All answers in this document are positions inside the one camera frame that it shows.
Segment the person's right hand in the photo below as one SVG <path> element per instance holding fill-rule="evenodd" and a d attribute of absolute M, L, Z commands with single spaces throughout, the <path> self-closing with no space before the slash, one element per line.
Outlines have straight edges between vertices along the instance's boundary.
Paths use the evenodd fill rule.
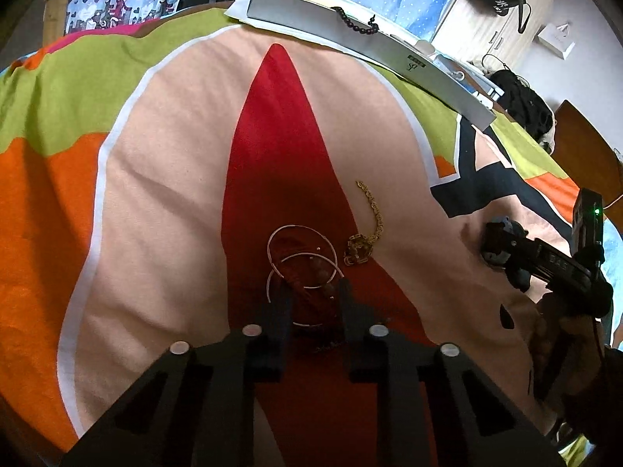
<path fill-rule="evenodd" d="M 558 293 L 546 293 L 537 312 L 529 342 L 533 395 L 561 413 L 595 381 L 605 357 L 603 329 L 595 318 L 577 314 Z"/>

